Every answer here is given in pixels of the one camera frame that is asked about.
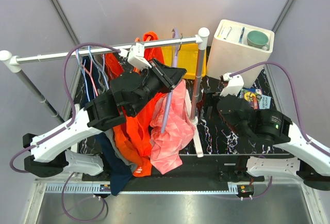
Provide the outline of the pink patterned shorts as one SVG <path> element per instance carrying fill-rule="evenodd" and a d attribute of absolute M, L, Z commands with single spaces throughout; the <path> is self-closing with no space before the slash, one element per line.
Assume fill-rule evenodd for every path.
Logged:
<path fill-rule="evenodd" d="M 193 139 L 195 127 L 191 123 L 185 103 L 186 81 L 182 80 L 173 90 L 165 131 L 162 133 L 163 116 L 167 97 L 161 97 L 155 105 L 150 122 L 152 150 L 150 161 L 161 174 L 181 166 L 179 151 Z"/>

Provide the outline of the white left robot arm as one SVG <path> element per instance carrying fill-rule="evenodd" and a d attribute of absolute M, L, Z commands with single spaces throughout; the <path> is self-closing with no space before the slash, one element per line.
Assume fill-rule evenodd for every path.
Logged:
<path fill-rule="evenodd" d="M 31 155 L 24 169 L 40 178 L 62 172 L 78 172 L 107 180 L 110 166 L 99 155 L 78 154 L 70 147 L 85 138 L 98 135 L 135 117 L 158 93 L 169 93 L 181 82 L 186 69 L 166 66 L 156 59 L 137 72 L 123 72 L 109 82 L 109 90 L 88 102 L 66 123 L 46 134 L 26 134 L 23 145 Z"/>

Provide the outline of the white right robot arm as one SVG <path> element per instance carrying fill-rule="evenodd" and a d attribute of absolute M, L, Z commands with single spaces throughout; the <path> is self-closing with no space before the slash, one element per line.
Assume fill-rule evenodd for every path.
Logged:
<path fill-rule="evenodd" d="M 240 157 L 233 169 L 221 171 L 229 182 L 247 181 L 265 176 L 289 177 L 317 190 L 329 190 L 329 157 L 315 144 L 307 143 L 299 127 L 278 110 L 254 109 L 234 95 L 208 92 L 200 104 L 206 117 L 222 120 L 240 138 L 281 148 L 292 158 Z"/>

